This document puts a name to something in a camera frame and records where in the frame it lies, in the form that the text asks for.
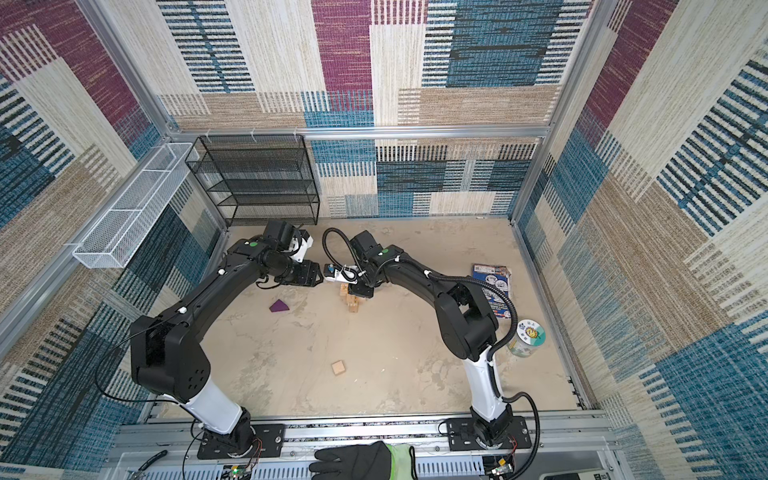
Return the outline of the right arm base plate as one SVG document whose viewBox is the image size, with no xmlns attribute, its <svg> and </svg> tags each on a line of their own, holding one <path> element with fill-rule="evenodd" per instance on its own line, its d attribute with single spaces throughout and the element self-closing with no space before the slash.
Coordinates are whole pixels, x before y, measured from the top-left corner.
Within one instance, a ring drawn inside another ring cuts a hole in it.
<svg viewBox="0 0 768 480">
<path fill-rule="evenodd" d="M 446 427 L 445 436 L 450 451 L 511 450 L 513 447 L 525 450 L 533 446 L 531 430 L 522 416 L 514 416 L 501 438 L 493 444 L 479 440 L 471 417 L 449 418 L 442 425 Z"/>
</svg>

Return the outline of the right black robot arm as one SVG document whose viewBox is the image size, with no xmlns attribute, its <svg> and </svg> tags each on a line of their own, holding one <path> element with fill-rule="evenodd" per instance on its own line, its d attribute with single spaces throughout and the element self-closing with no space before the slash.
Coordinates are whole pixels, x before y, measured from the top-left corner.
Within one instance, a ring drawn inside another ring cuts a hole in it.
<svg viewBox="0 0 768 480">
<path fill-rule="evenodd" d="M 464 364 L 477 441 L 485 448 L 502 444 L 514 417 L 511 404 L 520 397 L 503 395 L 495 360 L 519 323 L 509 297 L 473 277 L 439 273 L 396 245 L 382 246 L 367 230 L 350 238 L 329 227 L 321 243 L 330 260 L 324 267 L 326 280 L 339 275 L 350 292 L 362 298 L 371 298 L 376 288 L 391 283 L 434 308 L 444 345 Z"/>
</svg>

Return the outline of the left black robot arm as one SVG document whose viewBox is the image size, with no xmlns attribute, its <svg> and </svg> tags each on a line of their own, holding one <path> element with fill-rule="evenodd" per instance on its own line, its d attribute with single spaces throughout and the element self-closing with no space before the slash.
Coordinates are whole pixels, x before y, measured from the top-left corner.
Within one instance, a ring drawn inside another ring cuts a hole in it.
<svg viewBox="0 0 768 480">
<path fill-rule="evenodd" d="M 307 230 L 271 220 L 262 234 L 233 244 L 191 293 L 130 327 L 132 380 L 190 413 L 226 456 L 244 456 L 256 435 L 248 410 L 215 384 L 202 342 L 228 306 L 259 280 L 319 285 L 320 266 L 305 257 L 312 244 Z"/>
</svg>

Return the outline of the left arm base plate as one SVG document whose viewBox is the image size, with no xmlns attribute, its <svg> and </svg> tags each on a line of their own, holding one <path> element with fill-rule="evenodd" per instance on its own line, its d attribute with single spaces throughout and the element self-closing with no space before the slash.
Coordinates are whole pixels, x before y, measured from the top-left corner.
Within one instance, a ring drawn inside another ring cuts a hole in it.
<svg viewBox="0 0 768 480">
<path fill-rule="evenodd" d="M 251 424 L 244 433 L 244 440 L 236 440 L 233 434 L 223 435 L 204 430 L 196 458 L 229 460 L 280 456 L 285 433 L 284 424 Z"/>
</svg>

